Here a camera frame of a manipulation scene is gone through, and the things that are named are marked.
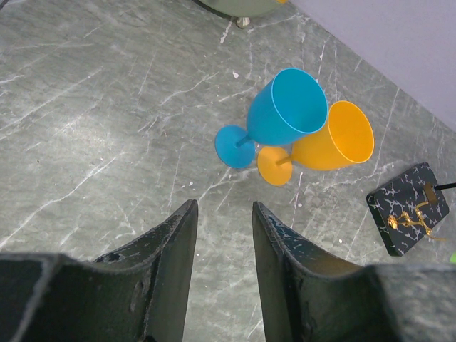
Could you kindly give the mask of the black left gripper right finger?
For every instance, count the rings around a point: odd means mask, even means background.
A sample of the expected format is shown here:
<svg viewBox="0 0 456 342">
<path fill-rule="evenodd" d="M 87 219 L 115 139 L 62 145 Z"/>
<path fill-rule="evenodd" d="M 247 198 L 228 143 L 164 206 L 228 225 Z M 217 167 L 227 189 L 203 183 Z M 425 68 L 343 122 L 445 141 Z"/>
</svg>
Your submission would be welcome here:
<svg viewBox="0 0 456 342">
<path fill-rule="evenodd" d="M 455 266 L 359 266 L 252 206 L 256 274 L 268 341 L 453 341 Z"/>
</svg>

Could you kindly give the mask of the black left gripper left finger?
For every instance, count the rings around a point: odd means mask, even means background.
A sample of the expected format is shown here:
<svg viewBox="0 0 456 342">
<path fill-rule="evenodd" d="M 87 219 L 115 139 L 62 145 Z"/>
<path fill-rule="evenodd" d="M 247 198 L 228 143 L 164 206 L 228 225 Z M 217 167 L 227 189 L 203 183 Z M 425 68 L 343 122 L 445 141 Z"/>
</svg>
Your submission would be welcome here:
<svg viewBox="0 0 456 342">
<path fill-rule="evenodd" d="M 1 255 L 3 341 L 181 341 L 198 203 L 94 261 Z"/>
</svg>

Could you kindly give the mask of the orange wine glass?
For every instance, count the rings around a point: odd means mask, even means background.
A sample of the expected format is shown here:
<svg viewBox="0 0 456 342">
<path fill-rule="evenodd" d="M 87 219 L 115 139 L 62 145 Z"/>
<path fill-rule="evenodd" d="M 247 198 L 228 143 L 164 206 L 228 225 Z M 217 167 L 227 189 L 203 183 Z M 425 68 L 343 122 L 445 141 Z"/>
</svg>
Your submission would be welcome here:
<svg viewBox="0 0 456 342">
<path fill-rule="evenodd" d="M 265 181 L 285 185 L 291 178 L 292 163 L 312 170 L 335 170 L 369 160 L 375 149 L 370 121 L 354 103 L 335 102 L 326 124 L 316 133 L 292 144 L 291 151 L 264 146 L 257 156 L 257 167 Z"/>
</svg>

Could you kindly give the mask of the blue wine glass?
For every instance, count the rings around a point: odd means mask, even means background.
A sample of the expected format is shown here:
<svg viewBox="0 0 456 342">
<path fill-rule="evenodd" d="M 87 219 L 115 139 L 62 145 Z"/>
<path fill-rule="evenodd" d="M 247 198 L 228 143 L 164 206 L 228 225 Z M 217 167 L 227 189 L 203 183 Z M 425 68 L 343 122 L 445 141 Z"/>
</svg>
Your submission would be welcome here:
<svg viewBox="0 0 456 342">
<path fill-rule="evenodd" d="M 327 121 L 328 101 L 316 79 L 298 68 L 278 72 L 254 97 L 246 127 L 226 125 L 216 134 L 219 159 L 245 168 L 256 155 L 256 144 L 283 146 L 318 132 Z"/>
</svg>

